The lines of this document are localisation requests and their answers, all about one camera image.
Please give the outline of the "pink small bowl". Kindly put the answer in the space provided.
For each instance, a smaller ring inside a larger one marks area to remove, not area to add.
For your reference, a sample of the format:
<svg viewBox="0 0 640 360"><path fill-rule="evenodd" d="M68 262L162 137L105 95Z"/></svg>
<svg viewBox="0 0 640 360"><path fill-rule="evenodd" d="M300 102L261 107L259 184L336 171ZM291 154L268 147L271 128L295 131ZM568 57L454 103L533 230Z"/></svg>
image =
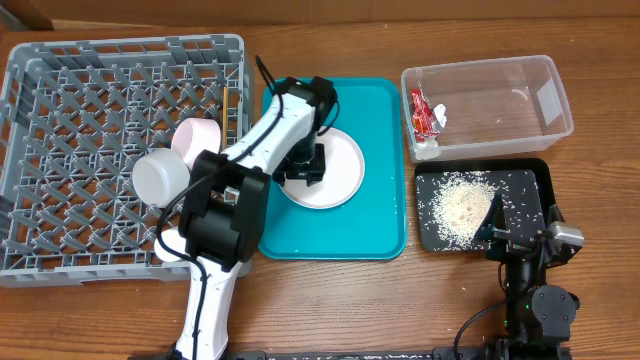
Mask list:
<svg viewBox="0 0 640 360"><path fill-rule="evenodd" d="M187 118L176 128L171 149L178 153L191 170L202 151L218 153L221 149L221 128L215 120Z"/></svg>

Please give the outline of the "white round plate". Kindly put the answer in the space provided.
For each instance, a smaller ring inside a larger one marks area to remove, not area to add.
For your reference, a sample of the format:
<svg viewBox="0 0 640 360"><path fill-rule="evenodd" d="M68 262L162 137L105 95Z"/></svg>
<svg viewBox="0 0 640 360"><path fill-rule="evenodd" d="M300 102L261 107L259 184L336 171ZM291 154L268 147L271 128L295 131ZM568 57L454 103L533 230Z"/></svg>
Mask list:
<svg viewBox="0 0 640 360"><path fill-rule="evenodd" d="M287 180L281 190L298 205L324 210L342 205L356 194L366 167L358 144L341 130L330 129L317 143L325 150L326 171L322 180L311 186L304 180Z"/></svg>

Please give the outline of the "red snack wrapper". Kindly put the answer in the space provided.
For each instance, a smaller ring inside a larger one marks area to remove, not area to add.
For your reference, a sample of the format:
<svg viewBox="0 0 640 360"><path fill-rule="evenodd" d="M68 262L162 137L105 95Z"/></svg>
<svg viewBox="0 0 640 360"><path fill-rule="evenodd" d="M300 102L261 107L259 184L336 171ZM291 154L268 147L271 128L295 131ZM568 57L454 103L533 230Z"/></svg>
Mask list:
<svg viewBox="0 0 640 360"><path fill-rule="evenodd" d="M437 104L432 107L420 89L412 89L411 98L411 128L417 146L437 147L437 137L447 123L446 106Z"/></svg>

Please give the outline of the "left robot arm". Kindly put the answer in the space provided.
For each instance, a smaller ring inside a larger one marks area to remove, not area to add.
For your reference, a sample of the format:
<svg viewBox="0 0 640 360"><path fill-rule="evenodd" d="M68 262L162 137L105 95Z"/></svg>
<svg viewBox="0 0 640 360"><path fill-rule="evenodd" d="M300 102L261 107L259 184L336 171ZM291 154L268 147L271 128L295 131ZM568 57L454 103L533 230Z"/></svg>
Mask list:
<svg viewBox="0 0 640 360"><path fill-rule="evenodd" d="M338 102L331 81L288 77L272 82L273 98L259 122L221 153L205 150L195 159L178 233L185 239L190 292L174 359L220 359L228 344L231 296L241 267L262 238L270 186L300 180L311 187L326 171L317 137Z"/></svg>

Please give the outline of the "white paper cup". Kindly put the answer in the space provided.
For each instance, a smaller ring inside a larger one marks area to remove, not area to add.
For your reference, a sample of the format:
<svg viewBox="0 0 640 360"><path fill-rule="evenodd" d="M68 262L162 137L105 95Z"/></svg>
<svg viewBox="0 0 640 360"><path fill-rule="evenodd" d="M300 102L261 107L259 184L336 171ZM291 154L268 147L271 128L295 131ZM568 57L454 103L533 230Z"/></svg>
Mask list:
<svg viewBox="0 0 640 360"><path fill-rule="evenodd" d="M161 239L154 242L154 252L163 262L186 261L190 258L186 252L186 239L177 229L162 231Z"/></svg>

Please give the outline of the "grey bowl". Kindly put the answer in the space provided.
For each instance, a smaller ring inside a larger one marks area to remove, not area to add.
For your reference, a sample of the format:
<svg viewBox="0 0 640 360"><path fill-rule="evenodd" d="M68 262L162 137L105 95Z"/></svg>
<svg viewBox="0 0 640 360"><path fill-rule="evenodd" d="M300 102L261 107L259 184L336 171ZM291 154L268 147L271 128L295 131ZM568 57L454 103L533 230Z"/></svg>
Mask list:
<svg viewBox="0 0 640 360"><path fill-rule="evenodd" d="M139 158L131 180L135 193L146 205L166 207L189 185L190 173L182 157L171 149L159 148Z"/></svg>

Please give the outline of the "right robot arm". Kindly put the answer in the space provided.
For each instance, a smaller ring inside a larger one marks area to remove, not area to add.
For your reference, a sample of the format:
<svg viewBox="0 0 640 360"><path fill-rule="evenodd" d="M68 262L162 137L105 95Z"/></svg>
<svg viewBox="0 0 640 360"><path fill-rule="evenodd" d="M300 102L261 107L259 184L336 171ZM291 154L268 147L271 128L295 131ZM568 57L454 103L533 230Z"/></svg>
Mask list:
<svg viewBox="0 0 640 360"><path fill-rule="evenodd" d="M548 222L531 236L507 229L502 197L496 195L475 234L488 244L486 258L506 271L506 334L477 350L473 359L569 359L562 346L570 339L571 324L580 308L573 293L547 283L546 272L563 266L583 247L583 232L564 221L557 206L549 208Z"/></svg>

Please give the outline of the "pile of white rice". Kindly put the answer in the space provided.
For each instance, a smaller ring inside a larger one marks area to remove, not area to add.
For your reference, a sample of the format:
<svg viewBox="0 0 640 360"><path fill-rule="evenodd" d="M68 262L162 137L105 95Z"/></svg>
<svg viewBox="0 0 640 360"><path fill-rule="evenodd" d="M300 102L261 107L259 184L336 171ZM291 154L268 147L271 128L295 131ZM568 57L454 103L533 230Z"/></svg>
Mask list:
<svg viewBox="0 0 640 360"><path fill-rule="evenodd" d="M530 170L422 173L415 177L421 243L429 252L477 251L473 240L495 194L502 195L506 229L531 236L544 227Z"/></svg>

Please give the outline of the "wooden chopstick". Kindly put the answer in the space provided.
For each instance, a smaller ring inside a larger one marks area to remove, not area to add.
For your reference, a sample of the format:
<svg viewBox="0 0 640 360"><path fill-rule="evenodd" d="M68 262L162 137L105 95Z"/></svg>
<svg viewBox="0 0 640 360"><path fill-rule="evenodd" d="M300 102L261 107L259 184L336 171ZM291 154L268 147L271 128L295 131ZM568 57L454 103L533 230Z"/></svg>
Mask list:
<svg viewBox="0 0 640 360"><path fill-rule="evenodd" d="M229 109L229 88L225 86L223 88L223 105L222 105L222 132L221 132L221 149L224 150L227 147L228 137L228 109Z"/></svg>

